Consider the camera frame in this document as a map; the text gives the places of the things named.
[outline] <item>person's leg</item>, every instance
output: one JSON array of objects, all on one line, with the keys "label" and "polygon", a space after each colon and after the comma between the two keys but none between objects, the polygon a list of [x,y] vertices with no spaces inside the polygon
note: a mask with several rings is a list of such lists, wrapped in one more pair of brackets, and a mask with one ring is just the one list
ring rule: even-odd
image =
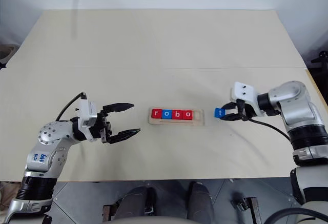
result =
[{"label": "person's leg", "polygon": [[187,219],[201,224],[211,224],[213,218],[214,211],[209,190],[202,183],[194,183],[188,203]]},{"label": "person's leg", "polygon": [[114,219],[143,216],[147,200],[147,188],[137,187],[131,190],[120,203]]}]

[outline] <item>white table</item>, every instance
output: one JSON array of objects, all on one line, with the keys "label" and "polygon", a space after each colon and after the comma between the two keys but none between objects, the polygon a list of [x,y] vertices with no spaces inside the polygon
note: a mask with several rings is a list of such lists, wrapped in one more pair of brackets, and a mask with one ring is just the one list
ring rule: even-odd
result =
[{"label": "white table", "polygon": [[[45,11],[1,70],[0,180],[21,180],[39,128],[81,91],[98,109],[135,104],[109,119],[114,133],[141,132],[115,145],[73,146],[63,181],[288,176],[295,164],[283,136],[213,117],[234,81],[262,93],[302,81],[328,124],[320,94],[273,11],[84,10],[75,23],[72,15]],[[151,125],[153,106],[203,109],[205,126]],[[74,117],[74,108],[63,118]],[[284,129],[278,116],[261,121]]]}]

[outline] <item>gray tile floor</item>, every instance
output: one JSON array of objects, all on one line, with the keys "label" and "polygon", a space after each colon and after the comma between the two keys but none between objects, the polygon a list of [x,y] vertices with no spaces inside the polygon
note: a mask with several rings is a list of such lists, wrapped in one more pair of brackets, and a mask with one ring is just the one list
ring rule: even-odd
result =
[{"label": "gray tile floor", "polygon": [[[115,182],[59,182],[54,192],[54,204],[48,213],[53,224],[101,223],[103,205],[115,203],[138,186],[153,187],[157,193],[158,215],[185,218],[186,195],[194,180],[151,180]],[[244,197],[257,197],[264,222],[272,213],[299,206],[292,197],[289,178],[265,179],[203,179],[210,191],[216,223],[252,223],[251,213],[236,211],[230,201],[238,192]],[[290,217],[280,224],[292,224]]]}]

